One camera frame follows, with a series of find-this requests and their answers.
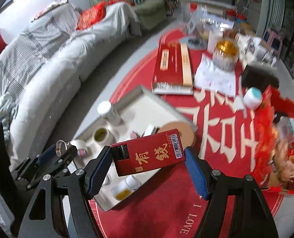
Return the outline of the white teal-lid cream jar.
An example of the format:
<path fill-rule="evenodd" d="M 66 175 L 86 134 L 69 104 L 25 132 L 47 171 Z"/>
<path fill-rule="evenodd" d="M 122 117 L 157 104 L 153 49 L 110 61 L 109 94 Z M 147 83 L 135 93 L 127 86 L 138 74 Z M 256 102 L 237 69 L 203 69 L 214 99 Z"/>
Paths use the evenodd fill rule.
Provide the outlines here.
<path fill-rule="evenodd" d="M 243 102 L 247 108 L 256 110 L 262 103 L 261 91 L 255 87 L 249 88 L 243 97 Z"/>

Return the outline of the long red gift box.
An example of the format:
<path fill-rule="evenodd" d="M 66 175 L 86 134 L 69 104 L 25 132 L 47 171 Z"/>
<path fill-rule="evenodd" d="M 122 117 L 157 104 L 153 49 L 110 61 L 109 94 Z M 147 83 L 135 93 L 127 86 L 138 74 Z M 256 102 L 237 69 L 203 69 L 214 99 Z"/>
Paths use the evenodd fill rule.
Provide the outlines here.
<path fill-rule="evenodd" d="M 151 89 L 158 95 L 193 94 L 192 67 L 186 44 L 159 45 Z"/>

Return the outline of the shallow cardboard box tray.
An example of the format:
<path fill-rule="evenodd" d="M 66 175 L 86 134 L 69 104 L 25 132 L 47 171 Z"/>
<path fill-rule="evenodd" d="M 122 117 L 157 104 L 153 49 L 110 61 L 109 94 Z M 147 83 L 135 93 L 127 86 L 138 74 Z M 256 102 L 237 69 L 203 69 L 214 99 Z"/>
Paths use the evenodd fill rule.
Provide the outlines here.
<path fill-rule="evenodd" d="M 89 160 L 96 158 L 102 149 L 102 146 L 97 144 L 93 138 L 94 131 L 98 127 L 105 127 L 111 131 L 115 142 L 125 141 L 126 138 L 129 138 L 131 131 L 142 136 L 148 129 L 148 125 L 152 125 L 157 129 L 173 122 L 186 123 L 192 129 L 193 138 L 195 138 L 194 135 L 198 129 L 190 119 L 142 85 L 121 98 L 114 104 L 114 108 L 122 118 L 119 126 L 111 126 L 104 119 L 98 117 L 75 137 L 76 140 L 84 141 L 87 146 L 86 156 L 74 160 L 78 168 L 83 168 Z M 142 186 L 152 179 L 159 170 L 160 168 L 133 174 L 133 176 Z M 118 176 L 114 162 L 111 164 L 107 176 L 109 182 L 103 185 L 98 195 L 94 196 L 96 204 L 104 212 L 109 211 L 120 203 L 119 200 L 112 196 L 111 189 L 127 177 L 127 175 L 124 177 Z"/>

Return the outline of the black box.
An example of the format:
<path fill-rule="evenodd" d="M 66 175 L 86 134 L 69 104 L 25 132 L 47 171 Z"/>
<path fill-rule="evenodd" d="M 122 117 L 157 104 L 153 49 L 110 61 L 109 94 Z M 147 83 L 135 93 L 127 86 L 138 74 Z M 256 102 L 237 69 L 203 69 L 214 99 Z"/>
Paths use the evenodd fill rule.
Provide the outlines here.
<path fill-rule="evenodd" d="M 257 88 L 264 93 L 268 86 L 279 88 L 279 79 L 266 69 L 247 65 L 241 74 L 241 84 L 245 88 Z"/>

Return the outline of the large red fruit carton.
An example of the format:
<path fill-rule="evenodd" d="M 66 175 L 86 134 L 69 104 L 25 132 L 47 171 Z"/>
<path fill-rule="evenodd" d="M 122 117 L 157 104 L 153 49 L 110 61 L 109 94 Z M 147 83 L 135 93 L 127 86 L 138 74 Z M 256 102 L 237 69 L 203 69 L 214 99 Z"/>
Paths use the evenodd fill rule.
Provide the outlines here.
<path fill-rule="evenodd" d="M 253 177 L 262 189 L 294 195 L 294 102 L 269 85 L 255 111 Z"/>

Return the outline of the white cylinder cup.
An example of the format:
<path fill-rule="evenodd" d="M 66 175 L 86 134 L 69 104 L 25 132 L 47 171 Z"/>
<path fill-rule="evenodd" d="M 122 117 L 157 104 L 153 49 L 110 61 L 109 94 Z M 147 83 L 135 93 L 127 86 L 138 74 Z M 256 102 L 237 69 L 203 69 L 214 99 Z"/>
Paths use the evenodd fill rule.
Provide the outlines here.
<path fill-rule="evenodd" d="M 210 31 L 209 37 L 208 37 L 208 45 L 207 45 L 207 51 L 211 54 L 214 53 L 215 47 L 217 42 L 223 38 L 223 32 L 221 31 Z"/>

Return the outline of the white-lid supplement bottle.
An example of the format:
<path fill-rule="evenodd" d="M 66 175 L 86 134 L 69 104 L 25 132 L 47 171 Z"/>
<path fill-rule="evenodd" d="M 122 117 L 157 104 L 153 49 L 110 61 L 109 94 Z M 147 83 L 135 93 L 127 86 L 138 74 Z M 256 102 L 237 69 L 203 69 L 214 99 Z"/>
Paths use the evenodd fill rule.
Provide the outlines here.
<path fill-rule="evenodd" d="M 98 114 L 112 126 L 120 125 L 122 119 L 110 101 L 103 101 L 97 107 Z"/>

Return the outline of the gold-lid glass jar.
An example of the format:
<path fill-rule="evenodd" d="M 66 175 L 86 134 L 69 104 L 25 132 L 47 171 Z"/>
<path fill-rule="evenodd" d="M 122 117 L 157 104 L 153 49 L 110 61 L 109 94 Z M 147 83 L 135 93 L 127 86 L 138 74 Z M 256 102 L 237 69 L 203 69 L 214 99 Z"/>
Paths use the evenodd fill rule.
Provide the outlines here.
<path fill-rule="evenodd" d="M 225 38 L 216 43 L 212 57 L 216 67 L 226 72 L 234 71 L 238 58 L 239 50 L 234 40 Z"/>

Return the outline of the metal hose clamp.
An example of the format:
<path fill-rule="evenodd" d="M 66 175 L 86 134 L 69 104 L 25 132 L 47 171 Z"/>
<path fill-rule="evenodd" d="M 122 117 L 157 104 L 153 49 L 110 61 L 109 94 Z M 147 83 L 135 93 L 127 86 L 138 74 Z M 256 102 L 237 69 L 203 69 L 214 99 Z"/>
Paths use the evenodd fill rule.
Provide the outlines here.
<path fill-rule="evenodd" d="M 58 140 L 55 145 L 56 155 L 58 157 L 62 156 L 62 154 L 64 154 L 64 152 L 66 152 L 70 146 L 71 146 L 70 142 L 65 140 Z"/>

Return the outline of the small white pill bottle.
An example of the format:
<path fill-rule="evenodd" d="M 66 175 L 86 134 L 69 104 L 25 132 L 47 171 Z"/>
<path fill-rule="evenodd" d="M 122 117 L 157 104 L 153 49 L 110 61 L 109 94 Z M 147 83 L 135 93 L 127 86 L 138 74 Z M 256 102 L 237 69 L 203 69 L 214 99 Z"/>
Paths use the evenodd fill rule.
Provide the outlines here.
<path fill-rule="evenodd" d="M 135 192 L 140 186 L 140 181 L 133 175 L 130 175 L 114 186 L 110 192 L 116 200 L 122 201 Z"/>

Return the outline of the grey curved sofa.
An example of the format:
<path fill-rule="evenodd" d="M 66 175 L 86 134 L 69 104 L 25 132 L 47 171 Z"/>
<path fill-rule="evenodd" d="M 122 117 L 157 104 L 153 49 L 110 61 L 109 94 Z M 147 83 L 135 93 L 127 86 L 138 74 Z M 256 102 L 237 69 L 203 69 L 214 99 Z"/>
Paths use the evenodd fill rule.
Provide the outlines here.
<path fill-rule="evenodd" d="M 128 36 L 140 35 L 134 8 L 107 6 L 104 18 L 78 30 L 82 11 L 66 3 L 42 15 L 0 54 L 0 101 L 12 101 L 6 150 L 10 169 L 40 154 L 57 121 L 92 71 Z"/>

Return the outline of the light blue blanket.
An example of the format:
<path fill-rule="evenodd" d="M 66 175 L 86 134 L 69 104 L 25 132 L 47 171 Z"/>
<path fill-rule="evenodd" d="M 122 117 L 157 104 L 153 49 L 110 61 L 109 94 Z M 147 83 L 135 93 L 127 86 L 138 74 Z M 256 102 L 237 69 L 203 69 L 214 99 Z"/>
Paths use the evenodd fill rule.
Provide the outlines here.
<path fill-rule="evenodd" d="M 9 93 L 0 97 L 0 122 L 2 123 L 4 141 L 7 144 L 10 140 L 10 125 L 16 118 L 18 104 L 14 102 Z"/>

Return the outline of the red cigarette-style box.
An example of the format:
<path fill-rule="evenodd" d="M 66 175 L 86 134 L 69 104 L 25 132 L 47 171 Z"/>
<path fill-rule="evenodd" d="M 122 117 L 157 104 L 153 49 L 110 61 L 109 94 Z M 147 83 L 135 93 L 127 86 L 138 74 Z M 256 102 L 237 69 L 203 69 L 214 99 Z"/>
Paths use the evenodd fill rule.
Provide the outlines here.
<path fill-rule="evenodd" d="M 185 161 L 178 130 L 171 129 L 111 145 L 118 176 L 127 176 Z"/>

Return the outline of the white paper sheet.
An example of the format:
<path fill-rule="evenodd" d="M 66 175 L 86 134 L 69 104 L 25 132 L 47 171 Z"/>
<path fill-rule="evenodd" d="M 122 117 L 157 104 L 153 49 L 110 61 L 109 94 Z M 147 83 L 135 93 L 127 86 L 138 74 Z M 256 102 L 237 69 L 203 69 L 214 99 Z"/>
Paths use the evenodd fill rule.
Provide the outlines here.
<path fill-rule="evenodd" d="M 226 72 L 214 65 L 211 58 L 202 54 L 194 76 L 194 87 L 219 92 L 228 97 L 236 96 L 235 72 Z"/>

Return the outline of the yellow-core tape roll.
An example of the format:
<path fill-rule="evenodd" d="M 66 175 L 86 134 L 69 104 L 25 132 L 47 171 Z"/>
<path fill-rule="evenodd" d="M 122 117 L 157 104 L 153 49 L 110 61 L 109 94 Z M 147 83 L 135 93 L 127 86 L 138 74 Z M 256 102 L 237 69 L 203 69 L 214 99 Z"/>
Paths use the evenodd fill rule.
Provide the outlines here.
<path fill-rule="evenodd" d="M 93 131 L 93 140 L 98 145 L 109 146 L 112 145 L 114 136 L 108 128 L 99 126 Z"/>

